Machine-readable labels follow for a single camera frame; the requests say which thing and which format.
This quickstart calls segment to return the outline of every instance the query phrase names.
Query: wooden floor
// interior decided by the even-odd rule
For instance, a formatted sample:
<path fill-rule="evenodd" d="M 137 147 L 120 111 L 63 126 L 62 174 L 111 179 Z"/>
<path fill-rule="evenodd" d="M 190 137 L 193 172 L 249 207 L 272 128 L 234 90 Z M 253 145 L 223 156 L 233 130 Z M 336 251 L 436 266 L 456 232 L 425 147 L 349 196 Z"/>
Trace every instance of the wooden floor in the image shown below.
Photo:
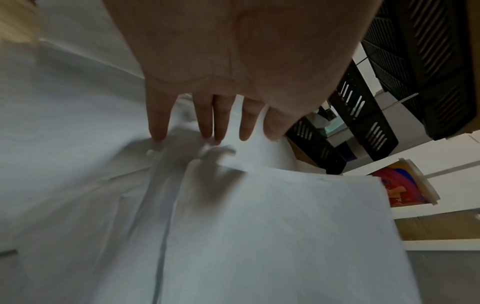
<path fill-rule="evenodd" d="M 0 0 L 0 41 L 34 42 L 38 30 L 33 3 L 28 0 Z"/>

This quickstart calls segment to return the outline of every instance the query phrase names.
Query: hand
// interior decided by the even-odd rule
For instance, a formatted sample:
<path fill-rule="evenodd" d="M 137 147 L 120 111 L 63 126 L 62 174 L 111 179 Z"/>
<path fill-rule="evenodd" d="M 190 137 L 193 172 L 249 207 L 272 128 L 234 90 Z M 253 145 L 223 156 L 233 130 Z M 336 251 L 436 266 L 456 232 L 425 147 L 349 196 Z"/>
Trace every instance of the hand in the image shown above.
<path fill-rule="evenodd" d="M 214 129 L 221 141 L 236 94 L 245 96 L 241 140 L 265 104 L 263 131 L 271 140 L 318 108 L 381 0 L 104 2 L 145 75 L 152 137 L 165 138 L 177 95 L 192 92 L 202 135 Z"/>

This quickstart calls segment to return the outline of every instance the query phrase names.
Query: finger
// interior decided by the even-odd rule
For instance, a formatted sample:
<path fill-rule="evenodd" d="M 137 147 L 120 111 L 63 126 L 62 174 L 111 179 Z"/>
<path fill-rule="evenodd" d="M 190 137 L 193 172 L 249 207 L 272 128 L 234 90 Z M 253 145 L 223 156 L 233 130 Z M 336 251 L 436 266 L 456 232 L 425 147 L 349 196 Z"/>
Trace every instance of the finger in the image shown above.
<path fill-rule="evenodd" d="M 255 123 L 265 103 L 245 97 L 241 108 L 240 140 L 247 140 L 254 131 Z"/>
<path fill-rule="evenodd" d="M 195 106 L 196 119 L 200 133 L 205 138 L 212 137 L 213 114 L 212 102 L 214 96 L 212 94 L 193 94 L 193 105 Z"/>
<path fill-rule="evenodd" d="M 263 132 L 268 139 L 277 140 L 300 118 L 298 115 L 269 108 L 263 121 Z"/>
<path fill-rule="evenodd" d="M 234 101 L 235 96 L 215 95 L 213 97 L 213 121 L 216 141 L 222 141 L 225 138 Z"/>
<path fill-rule="evenodd" d="M 148 80 L 145 82 L 145 86 L 148 129 L 153 140 L 161 141 L 167 136 L 170 114 L 177 97 L 156 90 Z"/>

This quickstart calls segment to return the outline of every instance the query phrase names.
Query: black plastic basket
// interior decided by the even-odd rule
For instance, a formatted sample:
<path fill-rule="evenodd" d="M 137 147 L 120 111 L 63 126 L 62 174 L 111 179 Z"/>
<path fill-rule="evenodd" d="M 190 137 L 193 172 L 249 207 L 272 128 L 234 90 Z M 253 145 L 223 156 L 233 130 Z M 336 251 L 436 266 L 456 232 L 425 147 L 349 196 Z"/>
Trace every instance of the black plastic basket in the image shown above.
<path fill-rule="evenodd" d="M 389 156 L 399 144 L 354 62 L 328 101 L 373 161 Z"/>
<path fill-rule="evenodd" d="M 327 174 L 343 172 L 347 162 L 307 118 L 297 121 L 286 135 Z"/>
<path fill-rule="evenodd" d="M 384 90 L 418 92 L 404 105 L 433 139 L 477 113 L 467 19 L 462 0 L 386 0 L 362 41 Z"/>

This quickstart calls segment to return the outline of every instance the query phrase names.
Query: black basket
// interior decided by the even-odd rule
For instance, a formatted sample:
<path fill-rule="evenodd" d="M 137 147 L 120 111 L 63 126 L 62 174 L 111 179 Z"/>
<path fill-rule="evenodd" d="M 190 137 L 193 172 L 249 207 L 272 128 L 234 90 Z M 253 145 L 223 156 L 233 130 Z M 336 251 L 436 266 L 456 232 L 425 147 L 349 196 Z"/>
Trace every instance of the black basket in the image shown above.
<path fill-rule="evenodd" d="M 328 101 L 373 161 L 389 156 L 399 144 L 354 62 Z"/>
<path fill-rule="evenodd" d="M 404 105 L 433 139 L 477 114 L 467 19 L 462 0 L 386 0 L 362 41 L 384 90 L 419 93 Z"/>
<path fill-rule="evenodd" d="M 347 162 L 307 118 L 297 121 L 286 135 L 327 174 L 343 172 Z"/>

